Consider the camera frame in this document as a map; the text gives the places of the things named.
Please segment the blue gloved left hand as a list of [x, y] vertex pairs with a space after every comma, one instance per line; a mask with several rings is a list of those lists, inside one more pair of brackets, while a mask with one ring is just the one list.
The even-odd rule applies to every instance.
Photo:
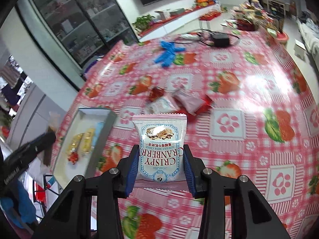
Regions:
[[11, 183], [10, 188], [1, 196], [1, 207], [8, 220], [20, 229], [37, 222], [35, 206], [18, 180]]

